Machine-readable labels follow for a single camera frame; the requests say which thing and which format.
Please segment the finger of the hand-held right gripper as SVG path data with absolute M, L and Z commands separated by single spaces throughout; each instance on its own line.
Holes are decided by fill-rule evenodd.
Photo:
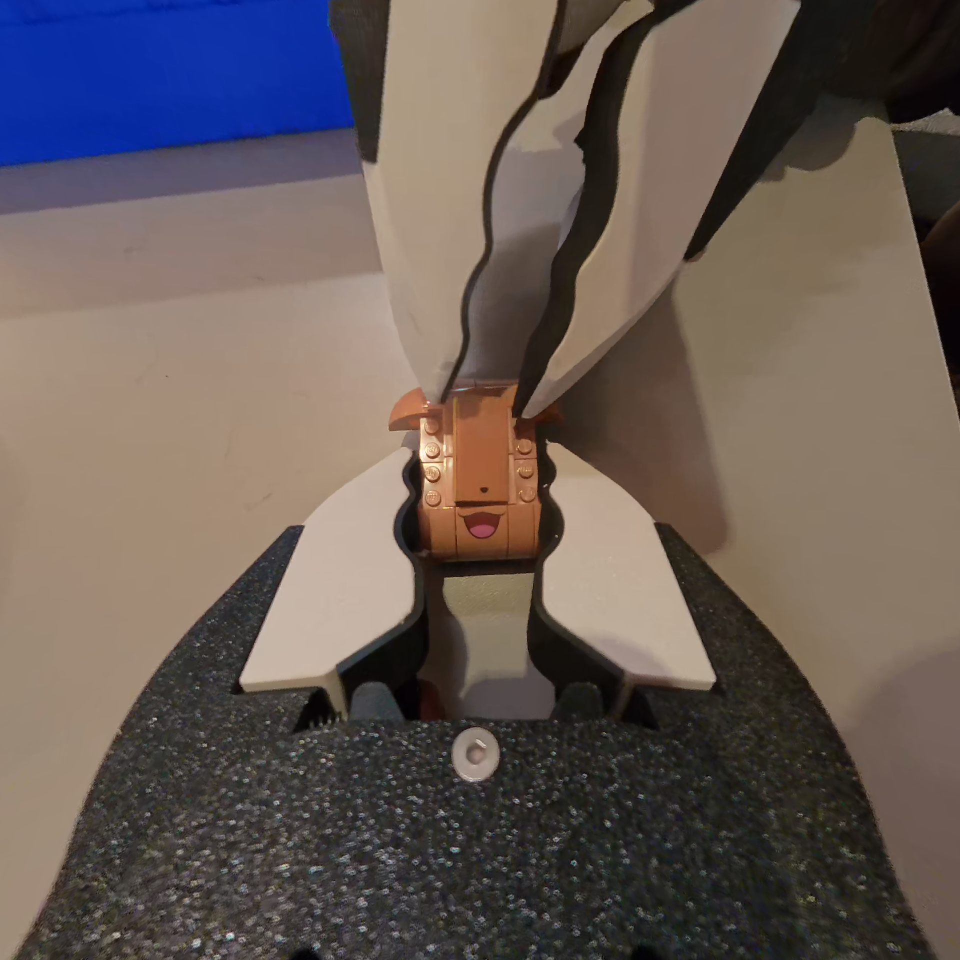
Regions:
M 648 2 L 361 2 L 361 158 L 400 342 L 438 402 L 516 380 L 605 47 Z
M 579 203 L 524 354 L 520 416 L 555 402 L 676 275 L 799 8 L 672 2 L 609 43 L 579 136 Z

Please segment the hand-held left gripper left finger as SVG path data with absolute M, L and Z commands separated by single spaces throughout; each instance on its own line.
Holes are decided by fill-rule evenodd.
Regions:
M 241 672 L 245 692 L 321 687 L 346 695 L 353 667 L 399 683 L 418 670 L 375 655 L 423 609 L 415 558 L 402 541 L 414 450 L 401 446 L 347 482 L 306 519 Z

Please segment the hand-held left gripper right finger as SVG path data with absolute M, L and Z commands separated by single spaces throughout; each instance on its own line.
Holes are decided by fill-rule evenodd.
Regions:
M 710 690 L 714 667 L 650 513 L 563 445 L 544 455 L 560 530 L 536 572 L 537 611 L 616 677 Z

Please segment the brown lego assembly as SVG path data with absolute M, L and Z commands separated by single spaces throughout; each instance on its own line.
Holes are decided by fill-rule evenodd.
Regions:
M 391 431 L 418 436 L 418 551 L 436 562 L 530 561 L 540 553 L 537 428 L 554 407 L 514 414 L 519 383 L 473 380 L 446 401 L 421 388 L 393 406 Z

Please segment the large blue plastic bin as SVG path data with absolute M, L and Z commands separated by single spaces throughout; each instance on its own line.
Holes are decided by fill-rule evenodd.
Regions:
M 3 1 L 1 163 L 348 128 L 322 1 Z

